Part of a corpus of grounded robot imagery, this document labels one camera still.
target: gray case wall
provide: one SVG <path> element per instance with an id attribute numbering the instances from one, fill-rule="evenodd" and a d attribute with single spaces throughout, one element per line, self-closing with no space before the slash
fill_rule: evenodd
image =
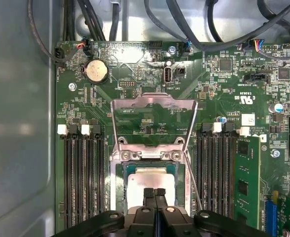
<path id="1" fill-rule="evenodd" d="M 111 27 L 110 0 L 91 0 L 103 30 Z M 270 0 L 279 12 L 290 0 Z M 212 41 L 204 0 L 178 0 L 200 41 Z M 151 0 L 153 12 L 180 33 L 164 0 Z M 61 0 L 34 0 L 41 38 L 52 48 L 61 32 Z M 256 0 L 220 0 L 214 21 L 219 35 L 232 40 L 264 22 Z M 87 33 L 76 10 L 78 39 Z M 260 36 L 288 42 L 282 27 Z M 143 0 L 122 0 L 118 40 L 174 40 L 147 17 Z M 26 0 L 0 0 L 0 237 L 44 237 L 54 233 L 54 66 L 39 51 L 26 14 Z"/>

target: blue pcie slot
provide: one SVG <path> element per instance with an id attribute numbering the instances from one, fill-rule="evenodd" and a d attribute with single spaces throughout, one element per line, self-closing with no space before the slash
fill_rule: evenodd
<path id="1" fill-rule="evenodd" d="M 277 206 L 273 201 L 266 201 L 265 203 L 265 231 L 269 235 L 277 236 Z"/>

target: black cable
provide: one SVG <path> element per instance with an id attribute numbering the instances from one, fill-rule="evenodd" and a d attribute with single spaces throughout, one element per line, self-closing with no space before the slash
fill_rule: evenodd
<path id="1" fill-rule="evenodd" d="M 267 22 L 266 24 L 262 25 L 258 29 L 242 36 L 237 39 L 234 39 L 229 42 L 225 43 L 218 43 L 216 45 L 204 45 L 199 42 L 199 40 L 195 37 L 194 33 L 192 32 L 190 26 L 186 22 L 183 13 L 177 4 L 176 0 L 166 0 L 169 10 L 176 21 L 179 28 L 182 30 L 182 32 L 185 34 L 185 36 L 192 42 L 192 44 L 202 51 L 221 51 L 225 50 L 229 47 L 235 46 L 237 44 L 240 44 L 242 42 L 248 41 L 249 39 L 252 39 L 266 30 L 270 29 L 273 25 L 275 25 L 280 19 L 282 19 L 285 15 L 287 15 L 290 12 L 290 5 L 287 6 L 284 10 L 282 10 L 279 14 L 276 15 L 272 20 Z"/>
<path id="2" fill-rule="evenodd" d="M 263 51 L 259 51 L 258 53 L 260 53 L 261 55 L 263 55 L 267 58 L 274 59 L 274 60 L 280 60 L 280 61 L 290 60 L 290 56 L 289 57 L 276 57 L 276 56 L 272 56 L 271 54 L 265 53 Z"/>
<path id="3" fill-rule="evenodd" d="M 216 42 L 223 42 L 221 37 L 218 35 L 217 30 L 215 28 L 214 24 L 214 19 L 213 19 L 213 13 L 214 13 L 214 6 L 218 2 L 218 0 L 207 0 L 206 5 L 207 5 L 207 23 L 208 23 L 208 28 L 213 36 L 214 40 Z"/>
<path id="4" fill-rule="evenodd" d="M 81 11 L 82 11 L 82 14 L 84 16 L 84 19 L 85 19 L 85 22 L 87 24 L 87 27 L 89 28 L 89 31 L 90 31 L 90 34 L 91 34 L 91 37 L 93 40 L 95 41 L 99 41 L 99 37 L 97 36 L 97 33 L 95 31 L 95 28 L 94 28 L 94 25 L 92 23 L 92 20 L 89 16 L 89 13 L 85 7 L 85 4 L 84 4 L 84 1 L 83 0 L 78 0 L 78 3 L 79 3 L 79 6 L 81 8 Z"/>
<path id="5" fill-rule="evenodd" d="M 69 0 L 63 0 L 63 22 L 62 22 L 62 40 L 63 41 L 67 41 L 68 40 L 68 8 L 69 8 L 69 5 L 68 5 L 68 1 Z"/>
<path id="6" fill-rule="evenodd" d="M 150 18 L 150 20 L 156 25 L 158 26 L 161 30 L 169 33 L 170 35 L 172 35 L 173 37 L 177 38 L 178 40 L 182 41 L 182 42 L 187 42 L 188 40 L 180 35 L 178 35 L 177 33 L 175 33 L 174 31 L 172 31 L 170 28 L 168 28 L 167 26 L 165 26 L 160 20 L 158 20 L 157 17 L 155 17 L 155 15 L 152 13 L 152 11 L 150 10 L 149 7 L 149 0 L 144 0 L 144 4 L 145 4 L 145 10 L 146 13 L 148 15 L 148 17 Z"/>
<path id="7" fill-rule="evenodd" d="M 112 4 L 113 10 L 112 10 L 112 26 L 110 30 L 110 41 L 116 40 L 117 30 L 119 27 L 119 21 L 120 21 L 120 5 L 118 4 Z"/>
<path id="8" fill-rule="evenodd" d="M 75 54 L 76 52 L 78 51 L 78 48 L 74 48 L 68 55 L 67 57 L 65 58 L 57 58 L 55 56 L 53 56 L 49 51 L 48 49 L 46 49 L 45 45 L 43 44 L 39 34 L 38 34 L 38 31 L 36 29 L 36 25 L 35 25 L 35 21 L 34 21 L 34 15 L 33 15 L 33 0 L 28 0 L 27 2 L 27 16 L 28 16 L 28 19 L 30 21 L 30 26 L 31 26 L 31 29 L 32 29 L 32 33 L 36 39 L 36 42 L 37 44 L 40 46 L 41 48 L 41 51 L 46 54 L 49 58 L 51 58 L 52 60 L 54 60 L 55 62 L 58 62 L 58 63 L 65 63 L 67 62 L 68 60 L 70 60 Z"/>
<path id="9" fill-rule="evenodd" d="M 75 41 L 75 19 L 74 19 L 74 0 L 68 1 L 68 32 L 69 32 L 69 40 Z"/>
<path id="10" fill-rule="evenodd" d="M 100 24 L 99 19 L 94 11 L 93 6 L 91 5 L 89 0 L 83 0 L 83 2 L 85 3 L 87 12 L 92 19 L 92 22 L 93 22 L 95 30 L 96 30 L 96 34 L 97 34 L 97 36 L 99 36 L 99 40 L 106 41 L 105 36 L 103 34 L 103 31 L 102 31 L 102 28 L 101 28 L 101 24 Z"/>
<path id="11" fill-rule="evenodd" d="M 257 6 L 262 16 L 264 16 L 267 20 L 271 20 L 276 16 L 276 14 L 270 8 L 268 8 L 265 0 L 257 0 Z M 281 19 L 276 24 L 286 29 L 290 35 L 290 22 L 285 19 Z"/>

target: integrated circuit chip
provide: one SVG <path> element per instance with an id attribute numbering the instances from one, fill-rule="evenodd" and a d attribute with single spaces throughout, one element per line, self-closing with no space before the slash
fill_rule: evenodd
<path id="1" fill-rule="evenodd" d="M 220 59 L 219 70 L 222 72 L 232 71 L 232 61 L 230 59 Z"/>
<path id="2" fill-rule="evenodd" d="M 279 80 L 289 80 L 290 79 L 290 69 L 289 68 L 279 68 L 278 76 L 279 76 Z"/>
<path id="3" fill-rule="evenodd" d="M 248 142 L 239 141 L 238 142 L 238 153 L 248 156 L 249 154 L 249 145 Z"/>
<path id="4" fill-rule="evenodd" d="M 247 196 L 248 195 L 248 183 L 246 183 L 245 181 L 243 180 L 238 180 L 238 191 Z"/>

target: screw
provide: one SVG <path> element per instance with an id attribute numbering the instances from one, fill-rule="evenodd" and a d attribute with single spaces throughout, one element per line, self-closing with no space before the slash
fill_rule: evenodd
<path id="1" fill-rule="evenodd" d="M 112 215 L 110 215 L 110 218 L 111 218 L 111 219 L 118 218 L 118 214 L 112 214 Z"/>
<path id="2" fill-rule="evenodd" d="M 176 47 L 175 46 L 170 46 L 168 48 L 168 53 L 171 55 L 174 55 L 176 53 Z"/>
<path id="3" fill-rule="evenodd" d="M 77 85 L 75 83 L 70 83 L 68 88 L 70 91 L 75 91 L 77 89 Z"/>
<path id="4" fill-rule="evenodd" d="M 180 153 L 179 152 L 172 153 L 172 159 L 173 160 L 180 160 L 181 159 Z"/>
<path id="5" fill-rule="evenodd" d="M 278 150 L 272 150 L 272 152 L 271 152 L 271 156 L 273 158 L 278 158 L 280 155 L 281 155 L 281 152 Z"/>
<path id="6" fill-rule="evenodd" d="M 167 207 L 166 211 L 167 211 L 167 212 L 174 212 L 175 209 L 174 209 L 173 207 Z"/>
<path id="7" fill-rule="evenodd" d="M 122 153 L 122 160 L 128 160 L 129 159 L 129 153 L 128 152 L 123 152 Z"/>
<path id="8" fill-rule="evenodd" d="M 202 216 L 203 218 L 208 218 L 209 217 L 209 215 L 207 213 L 205 213 L 205 212 L 201 212 L 200 216 Z"/>

